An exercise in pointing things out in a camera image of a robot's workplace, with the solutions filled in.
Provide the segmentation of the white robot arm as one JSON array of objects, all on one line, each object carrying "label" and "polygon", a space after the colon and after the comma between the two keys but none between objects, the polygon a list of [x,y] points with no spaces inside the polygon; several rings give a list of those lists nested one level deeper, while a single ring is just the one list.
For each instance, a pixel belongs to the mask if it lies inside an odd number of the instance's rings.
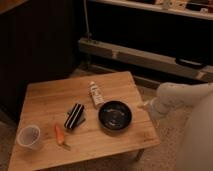
[{"label": "white robot arm", "polygon": [[213,82],[162,83],[155,98],[140,104],[153,118],[164,118],[182,106],[190,106],[192,111],[178,150],[176,171],[213,171]]}]

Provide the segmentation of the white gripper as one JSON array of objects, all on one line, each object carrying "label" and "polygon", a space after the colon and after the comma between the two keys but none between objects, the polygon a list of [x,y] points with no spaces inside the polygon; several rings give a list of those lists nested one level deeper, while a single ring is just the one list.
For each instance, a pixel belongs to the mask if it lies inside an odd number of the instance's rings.
[{"label": "white gripper", "polygon": [[137,108],[148,110],[150,115],[155,118],[162,118],[167,115],[167,107],[158,98],[153,98],[148,103],[141,103]]}]

